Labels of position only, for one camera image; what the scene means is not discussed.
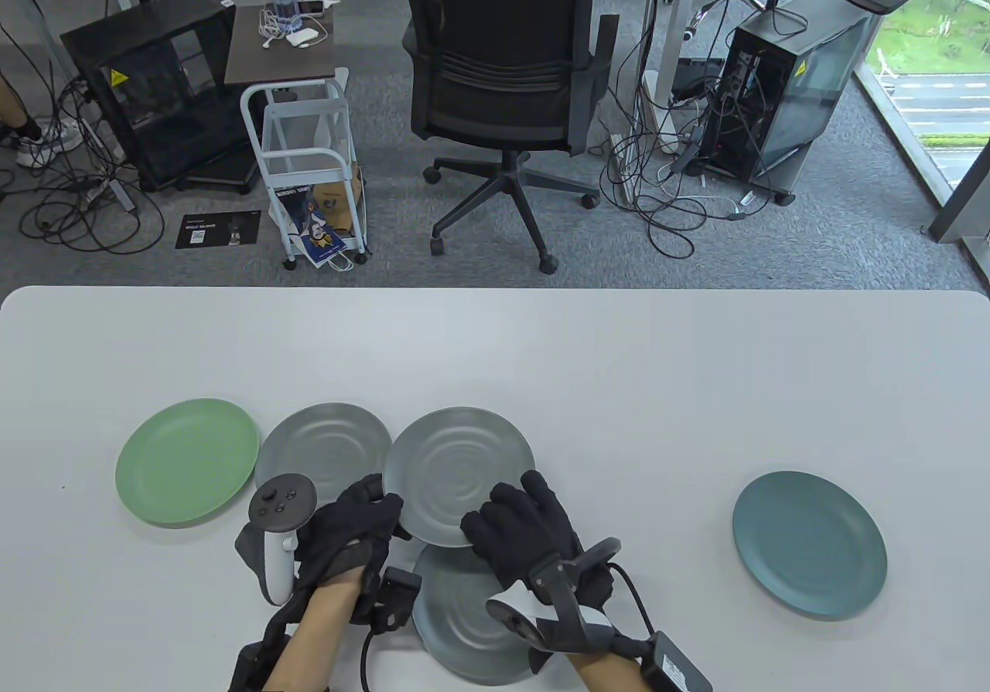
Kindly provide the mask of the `person's right hand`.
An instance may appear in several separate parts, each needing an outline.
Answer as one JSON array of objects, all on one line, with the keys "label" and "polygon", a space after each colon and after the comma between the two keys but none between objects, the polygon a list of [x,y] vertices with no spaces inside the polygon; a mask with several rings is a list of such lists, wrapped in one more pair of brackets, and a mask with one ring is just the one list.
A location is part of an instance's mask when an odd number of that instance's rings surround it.
[{"label": "person's right hand", "polygon": [[520,486],[496,484],[478,510],[463,516],[460,529],[502,588],[523,582],[545,605],[551,600],[535,583],[535,575],[584,551],[555,491],[535,470],[523,474]]}]

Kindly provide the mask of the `person's left hand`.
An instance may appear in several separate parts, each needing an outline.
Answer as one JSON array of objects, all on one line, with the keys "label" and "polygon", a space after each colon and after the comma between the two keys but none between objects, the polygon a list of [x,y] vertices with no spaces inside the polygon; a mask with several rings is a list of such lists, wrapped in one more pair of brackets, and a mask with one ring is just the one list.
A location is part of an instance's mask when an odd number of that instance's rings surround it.
[{"label": "person's left hand", "polygon": [[360,569],[361,594],[376,594],[391,540],[402,533],[404,505],[398,494],[384,491],[382,474],[374,473],[318,508],[298,532],[297,587],[326,586]]}]

